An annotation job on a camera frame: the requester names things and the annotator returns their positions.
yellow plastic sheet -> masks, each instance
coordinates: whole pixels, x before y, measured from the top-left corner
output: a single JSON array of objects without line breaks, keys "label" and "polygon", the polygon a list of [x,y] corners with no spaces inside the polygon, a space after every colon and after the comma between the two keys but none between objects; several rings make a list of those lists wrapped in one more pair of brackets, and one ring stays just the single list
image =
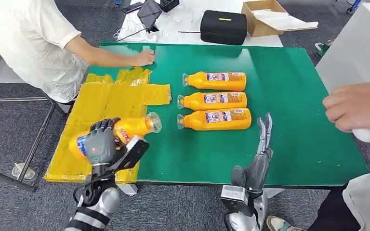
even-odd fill
[{"label": "yellow plastic sheet", "polygon": [[147,84],[151,71],[143,70],[136,66],[133,70],[119,70],[116,84],[136,86],[140,84]]},{"label": "yellow plastic sheet", "polygon": [[[90,164],[75,157],[68,148],[75,134],[88,131],[91,124],[105,118],[142,117],[146,115],[146,105],[170,103],[169,85],[146,84],[150,71],[137,68],[121,72],[118,75],[121,79],[115,84],[89,82],[82,85],[44,176],[47,181],[83,182],[91,173]],[[138,75],[138,81],[132,77],[133,73]],[[119,171],[116,182],[136,182],[138,167],[139,163],[132,169]]]},{"label": "yellow plastic sheet", "polygon": [[86,83],[114,83],[111,75],[98,76],[96,74],[89,73],[86,76]]}]

green mat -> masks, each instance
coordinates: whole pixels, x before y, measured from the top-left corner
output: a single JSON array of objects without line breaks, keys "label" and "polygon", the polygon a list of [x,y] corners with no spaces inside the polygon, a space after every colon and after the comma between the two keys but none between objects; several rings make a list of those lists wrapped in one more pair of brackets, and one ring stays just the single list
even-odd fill
[{"label": "green mat", "polygon": [[[141,160],[138,181],[230,183],[233,166],[245,167],[254,157],[259,141],[256,119],[266,112],[274,121],[267,186],[336,186],[368,173],[352,136],[327,120],[321,103],[327,91],[304,49],[115,42],[101,46],[122,54],[155,50],[155,64],[146,67],[153,70],[150,83],[171,84],[171,104],[148,107],[158,113],[163,128],[146,137],[150,148]],[[192,112],[177,109],[177,95],[212,91],[182,87],[182,74],[198,71],[246,73],[253,116],[249,129],[177,129],[178,113]],[[118,69],[93,66],[90,73],[115,78]]]}]

robotic hand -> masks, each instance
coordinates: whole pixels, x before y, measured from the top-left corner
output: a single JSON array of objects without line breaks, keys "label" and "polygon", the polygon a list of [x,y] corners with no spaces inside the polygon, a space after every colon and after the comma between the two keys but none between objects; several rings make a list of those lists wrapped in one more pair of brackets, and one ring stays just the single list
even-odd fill
[{"label": "robotic hand", "polygon": [[92,165],[92,173],[86,177],[84,191],[66,231],[101,231],[118,210],[119,192],[115,173],[133,168],[147,151],[149,144],[134,136],[127,145],[114,136],[112,128],[119,118],[105,119],[90,127],[86,138],[86,157]]},{"label": "robotic hand", "polygon": [[267,210],[267,196],[263,191],[264,179],[269,168],[273,150],[269,148],[272,117],[266,114],[267,122],[258,118],[260,140],[255,157],[246,169],[235,166],[232,170],[232,185],[222,187],[221,200],[229,210],[224,216],[230,231],[260,231]]}]

shoe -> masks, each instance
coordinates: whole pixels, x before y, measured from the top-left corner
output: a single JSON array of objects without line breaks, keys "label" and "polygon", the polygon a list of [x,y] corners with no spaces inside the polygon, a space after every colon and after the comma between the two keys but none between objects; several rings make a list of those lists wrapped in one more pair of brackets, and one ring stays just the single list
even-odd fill
[{"label": "shoe", "polygon": [[304,228],[296,228],[291,226],[287,221],[275,217],[275,216],[268,216],[266,218],[266,225],[270,231],[307,231],[308,229]]}]

black case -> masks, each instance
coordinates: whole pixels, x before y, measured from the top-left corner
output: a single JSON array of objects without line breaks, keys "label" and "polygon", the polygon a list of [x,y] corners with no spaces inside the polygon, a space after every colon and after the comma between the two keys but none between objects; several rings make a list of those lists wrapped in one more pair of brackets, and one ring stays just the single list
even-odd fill
[{"label": "black case", "polygon": [[179,5],[179,0],[160,0],[159,7],[164,11],[168,12],[175,6]]},{"label": "black case", "polygon": [[200,39],[205,42],[242,45],[247,35],[246,15],[205,11],[200,23]]}]

